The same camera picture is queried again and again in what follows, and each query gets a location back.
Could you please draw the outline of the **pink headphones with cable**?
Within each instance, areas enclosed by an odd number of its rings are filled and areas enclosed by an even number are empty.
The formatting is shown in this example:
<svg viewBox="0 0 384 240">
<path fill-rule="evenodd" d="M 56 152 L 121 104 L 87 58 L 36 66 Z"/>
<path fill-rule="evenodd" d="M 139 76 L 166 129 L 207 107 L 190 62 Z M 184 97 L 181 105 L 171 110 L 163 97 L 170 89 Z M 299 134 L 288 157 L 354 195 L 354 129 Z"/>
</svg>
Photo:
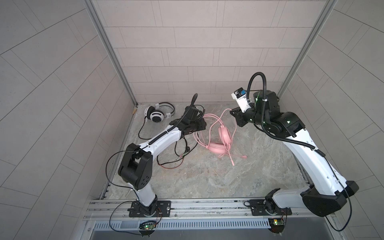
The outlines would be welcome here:
<svg viewBox="0 0 384 240">
<path fill-rule="evenodd" d="M 215 114 L 204 114 L 203 116 L 204 120 L 207 118 L 213 118 L 216 120 L 209 128 L 208 143 L 206 143 L 204 139 L 200 139 L 200 137 L 198 137 L 198 132 L 194 132 L 193 137 L 198 145 L 201 145 L 205 149 L 209 150 L 210 152 L 217 154 L 219 158 L 222 158 L 223 156 L 228 156 L 231 160 L 232 165 L 234 166 L 235 163 L 234 163 L 233 157 L 246 159 L 247 156 L 246 155 L 239 156 L 231 153 L 233 138 L 236 133 L 237 127 L 235 127 L 235 130 L 233 131 L 233 133 L 231 133 L 222 120 L 224 113 L 230 110 L 231 109 L 228 109 L 228 108 L 225 109 L 220 116 L 217 116 Z M 219 124 L 219 127 L 218 127 L 219 140 L 220 140 L 219 143 L 213 142 L 211 137 L 211 130 L 213 126 L 215 126 L 216 124 Z"/>
</svg>

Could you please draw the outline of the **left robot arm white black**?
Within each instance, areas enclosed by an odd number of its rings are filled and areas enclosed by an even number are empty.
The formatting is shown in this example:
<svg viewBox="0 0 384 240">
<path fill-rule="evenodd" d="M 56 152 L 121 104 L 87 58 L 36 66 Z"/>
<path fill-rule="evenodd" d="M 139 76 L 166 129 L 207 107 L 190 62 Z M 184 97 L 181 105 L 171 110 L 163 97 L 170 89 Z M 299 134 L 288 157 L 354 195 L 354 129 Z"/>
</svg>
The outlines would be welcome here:
<svg viewBox="0 0 384 240">
<path fill-rule="evenodd" d="M 160 134 L 144 143 L 130 144 L 126 148 L 118 175 L 135 191 L 137 201 L 134 203 L 141 214 L 153 216 L 158 208 L 158 197 L 150 185 L 154 158 L 182 137 L 205 130 L 207 123 L 203 118 L 204 113 L 205 111 L 190 105 L 181 118 L 171 121 Z"/>
</svg>

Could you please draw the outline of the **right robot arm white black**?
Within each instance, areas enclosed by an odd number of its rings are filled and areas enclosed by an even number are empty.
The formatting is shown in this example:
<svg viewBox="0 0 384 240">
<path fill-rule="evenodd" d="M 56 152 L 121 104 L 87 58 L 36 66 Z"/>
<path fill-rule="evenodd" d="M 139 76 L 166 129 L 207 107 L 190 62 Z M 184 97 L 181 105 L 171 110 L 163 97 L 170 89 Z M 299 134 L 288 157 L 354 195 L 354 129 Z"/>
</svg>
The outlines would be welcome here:
<svg viewBox="0 0 384 240">
<path fill-rule="evenodd" d="M 255 102 L 246 99 L 246 90 L 239 88 L 231 96 L 239 105 L 230 111 L 237 125 L 261 125 L 264 131 L 283 139 L 295 158 L 307 172 L 311 182 L 302 189 L 272 190 L 265 197 L 265 206 L 270 214 L 285 208 L 307 208 L 319 217 L 325 217 L 342 209 L 347 199 L 353 196 L 359 186 L 347 181 L 338 171 L 319 154 L 309 132 L 300 118 L 292 113 L 280 111 L 276 93 L 267 91 L 265 110 L 262 109 L 263 92 L 254 92 Z"/>
</svg>

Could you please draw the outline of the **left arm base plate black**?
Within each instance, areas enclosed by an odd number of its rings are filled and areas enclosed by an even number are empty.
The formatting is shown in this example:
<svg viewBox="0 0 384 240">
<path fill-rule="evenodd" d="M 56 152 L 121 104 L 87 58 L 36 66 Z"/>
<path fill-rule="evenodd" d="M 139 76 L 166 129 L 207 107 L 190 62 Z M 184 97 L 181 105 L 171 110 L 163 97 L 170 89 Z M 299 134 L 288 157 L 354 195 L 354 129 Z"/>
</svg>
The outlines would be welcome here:
<svg viewBox="0 0 384 240">
<path fill-rule="evenodd" d="M 169 217 L 171 210 L 171 201 L 154 200 L 149 206 L 144 206 L 139 201 L 134 201 L 128 210 L 130 212 L 130 218 L 150 218 L 160 215 L 162 215 L 163 217 Z"/>
</svg>

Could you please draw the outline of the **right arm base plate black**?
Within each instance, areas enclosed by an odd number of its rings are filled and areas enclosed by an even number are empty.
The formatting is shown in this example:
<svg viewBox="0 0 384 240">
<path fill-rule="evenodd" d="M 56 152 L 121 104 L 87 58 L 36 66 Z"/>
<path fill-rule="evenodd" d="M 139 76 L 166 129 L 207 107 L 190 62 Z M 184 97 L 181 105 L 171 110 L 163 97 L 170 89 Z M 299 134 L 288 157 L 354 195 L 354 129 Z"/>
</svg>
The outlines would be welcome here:
<svg viewBox="0 0 384 240">
<path fill-rule="evenodd" d="M 244 202 L 244 206 L 251 209 L 253 216 L 290 216 L 290 208 L 279 208 L 273 201 L 253 199 Z"/>
</svg>

